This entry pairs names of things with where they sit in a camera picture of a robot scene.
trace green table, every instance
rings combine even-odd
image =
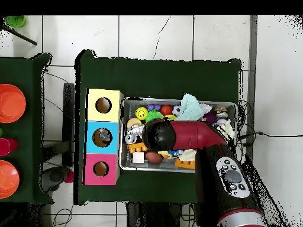
[[[77,56],[76,110],[80,110],[79,155],[75,156],[79,181],[75,184],[75,202],[130,201],[196,203],[194,173],[164,173],[121,170],[115,186],[83,186],[83,138],[86,88],[120,90],[124,97],[181,99],[184,93],[198,100],[238,101],[240,60],[161,61],[102,59],[90,50]]]
[[[0,199],[0,202],[52,202],[39,185],[43,163],[41,74],[49,60],[50,55],[43,53],[33,59],[0,57],[0,83],[16,85],[27,102],[24,115],[18,121],[0,124],[4,138],[13,138],[19,142],[16,151],[0,159],[12,163],[20,174],[18,190],[11,197]]]

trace brown egg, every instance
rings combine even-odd
[[[151,164],[160,164],[163,160],[162,156],[155,151],[146,153],[145,157]]]

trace orange toy block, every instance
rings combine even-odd
[[[180,168],[186,168],[186,169],[194,170],[195,169],[195,162],[194,161],[183,162],[183,161],[181,161],[180,159],[177,158],[176,162],[175,162],[175,166],[180,167]]]
[[[140,151],[147,151],[147,147],[142,143],[138,143],[138,144],[128,144],[127,148],[130,150],[130,153],[134,153],[136,152],[140,152]]]

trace yellow smiley ball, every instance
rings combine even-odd
[[[145,120],[147,117],[148,111],[145,107],[139,107],[136,109],[135,115],[139,120]]]

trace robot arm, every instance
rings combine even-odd
[[[155,119],[145,124],[142,139],[154,151],[197,150],[196,194],[202,227],[267,227],[241,164],[210,124]]]

